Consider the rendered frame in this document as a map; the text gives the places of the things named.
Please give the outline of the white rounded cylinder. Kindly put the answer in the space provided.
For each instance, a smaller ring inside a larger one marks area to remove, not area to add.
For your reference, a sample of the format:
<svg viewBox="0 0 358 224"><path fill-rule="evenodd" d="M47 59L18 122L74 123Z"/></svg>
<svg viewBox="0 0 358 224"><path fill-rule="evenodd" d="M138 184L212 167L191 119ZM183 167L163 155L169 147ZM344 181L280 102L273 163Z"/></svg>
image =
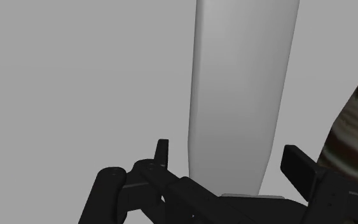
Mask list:
<svg viewBox="0 0 358 224"><path fill-rule="evenodd" d="M196 0L189 176L216 195L259 193L300 0Z"/></svg>

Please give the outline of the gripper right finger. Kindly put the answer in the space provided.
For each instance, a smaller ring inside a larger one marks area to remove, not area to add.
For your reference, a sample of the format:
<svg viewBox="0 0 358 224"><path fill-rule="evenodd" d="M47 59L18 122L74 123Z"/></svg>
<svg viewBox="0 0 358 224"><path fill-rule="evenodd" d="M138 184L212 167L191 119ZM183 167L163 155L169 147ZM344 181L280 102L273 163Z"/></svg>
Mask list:
<svg viewBox="0 0 358 224"><path fill-rule="evenodd" d="M358 183L316 164L295 145L285 145L280 170L308 202L300 224L358 224Z"/></svg>

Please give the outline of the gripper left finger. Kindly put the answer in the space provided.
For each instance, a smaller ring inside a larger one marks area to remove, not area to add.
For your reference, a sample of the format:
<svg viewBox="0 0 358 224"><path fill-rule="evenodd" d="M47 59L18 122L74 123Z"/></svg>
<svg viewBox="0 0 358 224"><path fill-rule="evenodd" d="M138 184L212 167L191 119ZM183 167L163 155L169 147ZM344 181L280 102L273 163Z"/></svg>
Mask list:
<svg viewBox="0 0 358 224"><path fill-rule="evenodd" d="M141 210L153 224L225 224L219 199L188 177L168 171L169 140L157 142L152 159L137 161L130 172L101 169L78 224L124 224Z"/></svg>

